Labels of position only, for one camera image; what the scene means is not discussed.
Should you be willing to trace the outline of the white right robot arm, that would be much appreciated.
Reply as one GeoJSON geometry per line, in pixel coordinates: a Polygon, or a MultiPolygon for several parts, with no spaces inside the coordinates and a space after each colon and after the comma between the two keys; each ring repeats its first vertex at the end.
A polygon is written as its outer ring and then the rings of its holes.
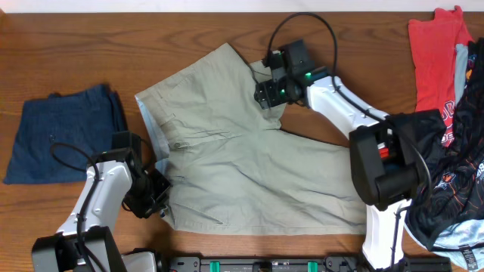
{"type": "Polygon", "coordinates": [[[353,186],[366,205],[359,271],[408,271],[402,249],[403,218],[429,175],[404,116],[378,110],[325,68],[272,70],[256,83],[256,102],[267,110],[301,102],[325,116],[349,140],[353,186]]]}

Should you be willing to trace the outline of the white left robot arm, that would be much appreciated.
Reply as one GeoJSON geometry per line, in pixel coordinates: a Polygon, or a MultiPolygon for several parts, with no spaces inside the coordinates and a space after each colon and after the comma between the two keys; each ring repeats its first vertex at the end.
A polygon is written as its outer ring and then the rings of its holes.
{"type": "Polygon", "coordinates": [[[171,184],[157,170],[151,173],[116,160],[87,169],[79,199],[56,234],[38,238],[32,247],[36,271],[166,271],[153,249],[123,254],[113,238],[120,209],[149,218],[166,207],[171,184]]]}

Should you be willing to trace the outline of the khaki shorts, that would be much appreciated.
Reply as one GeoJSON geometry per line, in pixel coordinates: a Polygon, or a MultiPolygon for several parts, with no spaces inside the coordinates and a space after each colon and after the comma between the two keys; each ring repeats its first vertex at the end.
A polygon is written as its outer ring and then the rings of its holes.
{"type": "Polygon", "coordinates": [[[135,99],[171,182],[161,218],[217,235],[362,234],[349,151],[281,129],[283,106],[253,93],[267,76],[222,45],[135,99]]]}

